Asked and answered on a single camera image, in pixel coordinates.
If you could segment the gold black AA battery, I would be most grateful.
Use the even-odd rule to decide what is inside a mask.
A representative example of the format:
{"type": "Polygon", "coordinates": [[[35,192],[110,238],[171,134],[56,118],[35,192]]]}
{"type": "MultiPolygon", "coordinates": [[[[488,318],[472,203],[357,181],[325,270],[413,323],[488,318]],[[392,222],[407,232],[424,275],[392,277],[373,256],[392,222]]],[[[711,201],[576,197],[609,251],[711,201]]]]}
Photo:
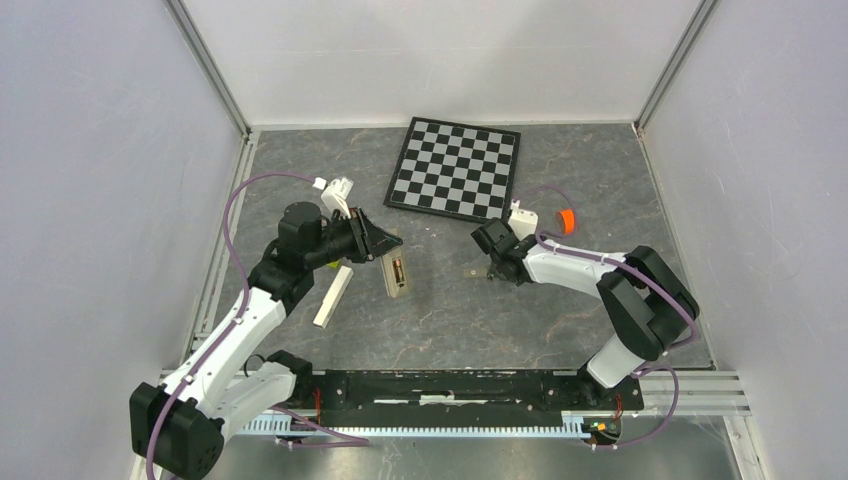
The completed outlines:
{"type": "Polygon", "coordinates": [[[402,268],[402,262],[400,259],[395,259],[392,261],[392,269],[395,277],[396,283],[401,286],[405,282],[405,274],[402,268]]]}

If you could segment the beige remote control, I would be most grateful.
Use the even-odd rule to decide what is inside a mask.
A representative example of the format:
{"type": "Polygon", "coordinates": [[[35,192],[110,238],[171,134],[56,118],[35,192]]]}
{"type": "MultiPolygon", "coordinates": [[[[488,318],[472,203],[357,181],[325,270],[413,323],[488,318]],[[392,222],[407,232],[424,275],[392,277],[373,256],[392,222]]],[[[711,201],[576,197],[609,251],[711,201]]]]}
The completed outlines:
{"type": "Polygon", "coordinates": [[[392,299],[406,296],[411,288],[402,245],[394,247],[381,257],[384,283],[392,299]]]}

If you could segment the beige battery cover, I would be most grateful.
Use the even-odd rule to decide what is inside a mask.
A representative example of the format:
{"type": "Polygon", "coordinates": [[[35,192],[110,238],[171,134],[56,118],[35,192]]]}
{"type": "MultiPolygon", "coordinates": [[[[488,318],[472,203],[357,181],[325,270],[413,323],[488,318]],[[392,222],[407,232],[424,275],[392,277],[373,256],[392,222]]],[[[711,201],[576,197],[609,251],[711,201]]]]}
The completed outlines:
{"type": "Polygon", "coordinates": [[[484,268],[467,268],[463,270],[464,278],[485,278],[487,275],[484,268]]]}

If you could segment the white rectangular bar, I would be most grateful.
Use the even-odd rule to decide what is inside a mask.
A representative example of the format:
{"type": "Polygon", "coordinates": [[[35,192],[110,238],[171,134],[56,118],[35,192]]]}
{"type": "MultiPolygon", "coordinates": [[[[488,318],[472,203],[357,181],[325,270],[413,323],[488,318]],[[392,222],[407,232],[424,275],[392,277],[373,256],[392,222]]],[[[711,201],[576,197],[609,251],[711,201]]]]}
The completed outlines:
{"type": "Polygon", "coordinates": [[[338,267],[338,272],[313,319],[314,326],[321,329],[327,327],[352,278],[353,270],[350,267],[344,265],[338,267]]]}

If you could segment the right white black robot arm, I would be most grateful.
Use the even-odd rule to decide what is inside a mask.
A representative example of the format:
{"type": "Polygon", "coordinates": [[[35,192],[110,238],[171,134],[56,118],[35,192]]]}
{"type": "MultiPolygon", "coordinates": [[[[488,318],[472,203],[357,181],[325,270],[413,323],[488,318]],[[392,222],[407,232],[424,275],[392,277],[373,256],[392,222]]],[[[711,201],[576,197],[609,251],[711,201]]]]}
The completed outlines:
{"type": "Polygon", "coordinates": [[[578,396],[591,408],[612,401],[638,368],[697,338],[697,301],[650,247],[629,253],[569,248],[542,234],[519,238],[498,218],[471,236],[490,258],[492,276],[516,285],[556,285],[601,301],[614,334],[578,371],[578,396]]]}

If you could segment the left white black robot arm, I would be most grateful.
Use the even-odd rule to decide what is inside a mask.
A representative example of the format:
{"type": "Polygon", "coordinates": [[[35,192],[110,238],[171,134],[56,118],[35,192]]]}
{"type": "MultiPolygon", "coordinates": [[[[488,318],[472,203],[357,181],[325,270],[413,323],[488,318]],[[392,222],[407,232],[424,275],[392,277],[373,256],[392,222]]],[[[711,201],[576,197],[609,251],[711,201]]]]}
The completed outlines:
{"type": "Polygon", "coordinates": [[[271,406],[306,405],[313,379],[268,360],[250,377],[237,372],[261,341],[314,285],[315,270],[337,260],[366,263],[402,246],[360,208],[325,217],[310,202],[289,205],[278,233],[247,278],[247,291],[210,337],[158,386],[141,383],[129,400],[131,446],[146,461],[182,479],[202,479],[224,446],[271,406]]]}

